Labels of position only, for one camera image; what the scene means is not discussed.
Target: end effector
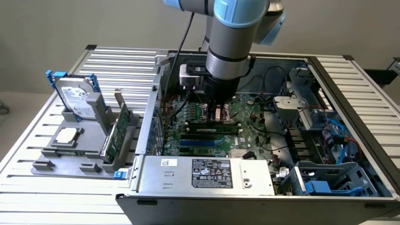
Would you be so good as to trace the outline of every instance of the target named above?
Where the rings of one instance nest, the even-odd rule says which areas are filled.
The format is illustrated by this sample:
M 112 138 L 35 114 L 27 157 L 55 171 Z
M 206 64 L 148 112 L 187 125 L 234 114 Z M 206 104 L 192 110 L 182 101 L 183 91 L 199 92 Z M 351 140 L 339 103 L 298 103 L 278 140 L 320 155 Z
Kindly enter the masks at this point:
M 203 90 L 215 109 L 230 100 L 246 74 L 252 43 L 271 45 L 286 18 L 280 0 L 164 0 L 183 11 L 210 16 L 206 45 L 207 71 Z

